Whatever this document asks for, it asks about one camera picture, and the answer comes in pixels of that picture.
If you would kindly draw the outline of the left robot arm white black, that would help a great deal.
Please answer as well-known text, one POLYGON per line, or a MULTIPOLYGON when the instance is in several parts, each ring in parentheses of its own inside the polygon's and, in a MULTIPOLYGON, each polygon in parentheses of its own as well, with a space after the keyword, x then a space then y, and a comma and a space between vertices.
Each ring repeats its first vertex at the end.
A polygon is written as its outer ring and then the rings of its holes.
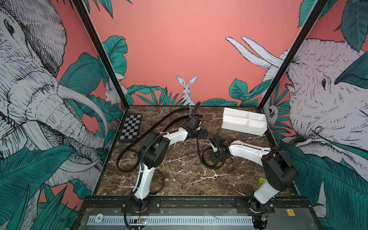
POLYGON ((202 116, 194 115, 184 127, 149 134, 140 150, 140 172, 132 193, 132 200, 144 201, 150 194, 150 184, 156 168, 163 162, 169 146, 188 139, 206 139, 201 127, 202 116))

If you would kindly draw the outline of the long black belt s-curved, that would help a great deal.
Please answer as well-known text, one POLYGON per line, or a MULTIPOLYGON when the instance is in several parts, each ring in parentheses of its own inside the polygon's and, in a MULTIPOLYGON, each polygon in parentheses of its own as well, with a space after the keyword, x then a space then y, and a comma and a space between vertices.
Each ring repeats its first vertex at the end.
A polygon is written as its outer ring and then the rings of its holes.
POLYGON ((214 162, 212 160, 212 155, 214 153, 213 148, 211 146, 206 147, 204 150, 200 150, 199 140, 196 139, 197 153, 198 157, 204 167, 210 170, 219 170, 225 164, 232 164, 234 162, 233 157, 228 157, 225 160, 214 162))

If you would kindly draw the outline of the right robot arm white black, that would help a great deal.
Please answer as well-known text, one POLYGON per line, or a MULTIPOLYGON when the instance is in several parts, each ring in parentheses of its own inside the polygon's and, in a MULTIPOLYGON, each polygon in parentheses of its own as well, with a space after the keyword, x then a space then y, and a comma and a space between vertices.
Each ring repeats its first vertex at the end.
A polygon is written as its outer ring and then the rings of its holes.
POLYGON ((281 147, 263 148, 246 144, 240 140, 228 142, 218 133, 209 138, 214 154, 214 163, 229 157, 241 157, 263 167, 266 181, 254 192, 249 200, 253 210, 260 209, 278 193, 285 191, 298 177, 299 171, 281 147))

